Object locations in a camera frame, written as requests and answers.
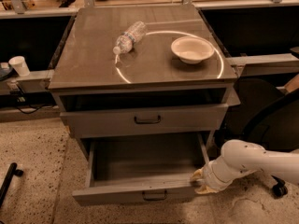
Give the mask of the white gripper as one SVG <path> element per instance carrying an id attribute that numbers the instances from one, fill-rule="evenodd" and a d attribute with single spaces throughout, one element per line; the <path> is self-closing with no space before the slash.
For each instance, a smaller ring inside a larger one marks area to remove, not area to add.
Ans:
<path id="1" fill-rule="evenodd" d="M 235 179 L 244 177 L 248 174 L 248 170 L 234 168 L 228 165 L 223 158 L 217 158 L 206 164 L 203 167 L 203 170 L 197 169 L 192 174 L 190 181 L 202 182 L 204 179 L 205 185 L 196 188 L 195 192 L 197 194 L 209 194 L 226 189 Z"/>

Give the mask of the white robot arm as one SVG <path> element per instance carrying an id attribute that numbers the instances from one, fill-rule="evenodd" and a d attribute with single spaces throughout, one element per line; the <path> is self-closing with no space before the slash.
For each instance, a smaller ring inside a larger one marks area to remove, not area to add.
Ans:
<path id="1" fill-rule="evenodd" d="M 277 152 L 242 140 L 229 140 L 220 156 L 196 170 L 190 181 L 199 182 L 198 194 L 225 190 L 235 179 L 262 171 L 295 186 L 299 185 L 299 154 Z"/>

